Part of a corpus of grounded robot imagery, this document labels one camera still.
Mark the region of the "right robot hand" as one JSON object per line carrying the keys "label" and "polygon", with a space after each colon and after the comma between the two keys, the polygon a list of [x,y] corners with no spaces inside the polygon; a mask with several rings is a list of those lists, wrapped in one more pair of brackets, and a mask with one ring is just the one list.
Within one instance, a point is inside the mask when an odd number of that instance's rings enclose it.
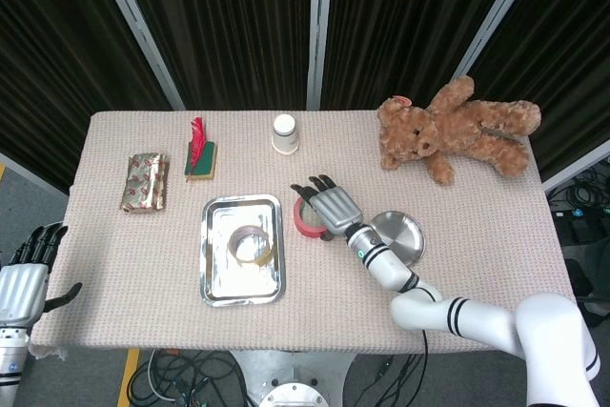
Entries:
{"label": "right robot hand", "polygon": [[291,184],[290,188],[313,209],[327,233],[348,241],[364,226],[362,210],[327,174],[312,175],[309,181],[311,185]]}

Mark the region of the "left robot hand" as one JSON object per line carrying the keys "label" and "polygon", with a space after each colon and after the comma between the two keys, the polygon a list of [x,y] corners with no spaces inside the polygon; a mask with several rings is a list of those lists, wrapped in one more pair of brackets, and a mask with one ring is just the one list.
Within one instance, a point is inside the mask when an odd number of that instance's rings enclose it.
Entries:
{"label": "left robot hand", "polygon": [[76,282],[63,295],[47,298],[52,268],[68,230],[62,222],[37,227],[1,268],[2,329],[31,329],[42,314],[69,304],[80,293],[83,284]]}

